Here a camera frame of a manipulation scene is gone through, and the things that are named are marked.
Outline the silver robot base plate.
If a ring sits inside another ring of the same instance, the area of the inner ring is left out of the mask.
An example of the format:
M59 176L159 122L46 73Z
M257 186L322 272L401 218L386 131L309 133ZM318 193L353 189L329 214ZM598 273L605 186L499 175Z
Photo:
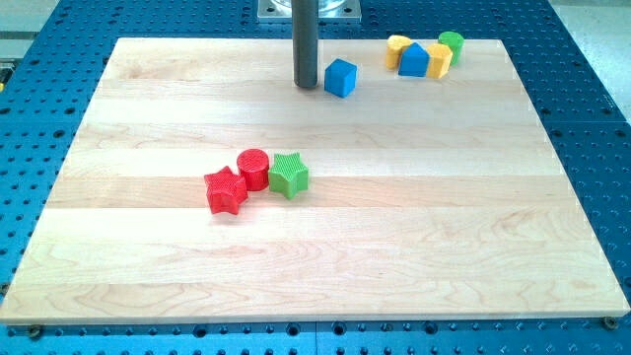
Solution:
M254 0L257 21L263 24L292 22L291 0ZM359 23L360 0L318 0L318 18L325 23Z

